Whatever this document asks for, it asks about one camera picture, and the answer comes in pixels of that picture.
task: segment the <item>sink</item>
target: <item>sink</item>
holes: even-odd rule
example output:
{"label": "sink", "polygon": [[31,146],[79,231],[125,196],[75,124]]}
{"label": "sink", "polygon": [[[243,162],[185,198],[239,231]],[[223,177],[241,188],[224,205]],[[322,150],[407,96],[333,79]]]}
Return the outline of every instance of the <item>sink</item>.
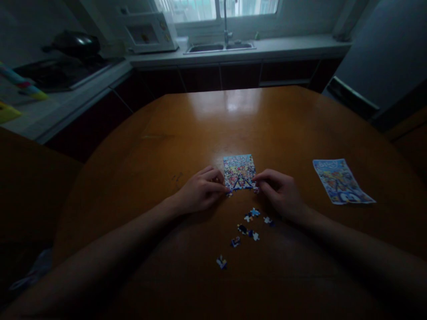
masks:
{"label": "sink", "polygon": [[227,52],[230,50],[248,50],[248,49],[256,49],[256,47],[251,42],[243,42],[243,43],[234,43],[224,45],[224,43],[217,44],[197,44],[192,45],[184,54],[192,54],[192,53],[209,53],[209,52]]}
{"label": "sink", "polygon": [[229,44],[226,46],[226,50],[236,50],[236,49],[255,49],[255,47],[251,43]]}
{"label": "sink", "polygon": [[222,44],[201,44],[191,47],[187,53],[222,51],[223,49]]}

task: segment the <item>microwave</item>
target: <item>microwave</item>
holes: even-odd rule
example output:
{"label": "microwave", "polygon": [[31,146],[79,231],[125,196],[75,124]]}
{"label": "microwave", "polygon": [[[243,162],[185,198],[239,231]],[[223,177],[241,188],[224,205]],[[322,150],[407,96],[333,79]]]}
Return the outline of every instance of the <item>microwave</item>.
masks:
{"label": "microwave", "polygon": [[175,51],[177,31],[170,12],[120,15],[129,49],[135,53]]}

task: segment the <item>white countertop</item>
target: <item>white countertop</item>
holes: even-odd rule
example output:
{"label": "white countertop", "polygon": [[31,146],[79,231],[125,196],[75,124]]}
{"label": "white countertop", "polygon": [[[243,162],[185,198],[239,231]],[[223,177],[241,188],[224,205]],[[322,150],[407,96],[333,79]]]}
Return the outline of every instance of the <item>white countertop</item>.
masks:
{"label": "white countertop", "polygon": [[105,92],[108,86],[132,69],[132,65],[125,60],[75,90],[49,93],[47,100],[15,106],[22,115],[1,126],[31,140],[45,143],[86,111],[91,106],[85,108],[88,102],[98,95],[108,93]]}
{"label": "white countertop", "polygon": [[19,118],[1,127],[39,143],[45,143],[80,114],[90,108],[111,89],[108,88],[126,73],[136,68],[151,68],[186,64],[206,64],[264,59],[305,59],[342,57],[351,43],[336,42],[331,35],[300,36],[253,41],[255,50],[212,52],[184,55],[184,45],[175,52],[127,56],[123,61],[76,90],[49,93],[50,99],[15,106],[22,112]]}
{"label": "white countertop", "polygon": [[126,59],[136,68],[310,56],[321,59],[323,56],[342,57],[351,47],[351,42],[337,42],[331,34],[252,40],[252,42],[256,47],[254,50],[184,55],[187,50],[187,46],[184,45],[174,52],[139,54],[127,56]]}

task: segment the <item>wooden chair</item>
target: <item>wooden chair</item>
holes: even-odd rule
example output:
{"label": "wooden chair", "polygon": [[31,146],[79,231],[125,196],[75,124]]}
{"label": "wooden chair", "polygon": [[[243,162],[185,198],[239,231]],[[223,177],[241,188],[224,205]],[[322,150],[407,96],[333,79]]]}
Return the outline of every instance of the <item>wooden chair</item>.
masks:
{"label": "wooden chair", "polygon": [[0,128],[0,243],[53,240],[83,164]]}
{"label": "wooden chair", "polygon": [[427,184],[427,107],[385,133]]}

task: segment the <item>left hand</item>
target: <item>left hand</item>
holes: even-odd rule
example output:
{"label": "left hand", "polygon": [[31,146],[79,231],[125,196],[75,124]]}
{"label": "left hand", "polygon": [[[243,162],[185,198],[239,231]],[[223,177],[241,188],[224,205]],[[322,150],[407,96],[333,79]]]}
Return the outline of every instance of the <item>left hand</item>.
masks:
{"label": "left hand", "polygon": [[168,200],[178,214],[202,211],[209,208],[221,195],[230,190],[223,185],[221,171],[208,166],[192,176],[186,184]]}

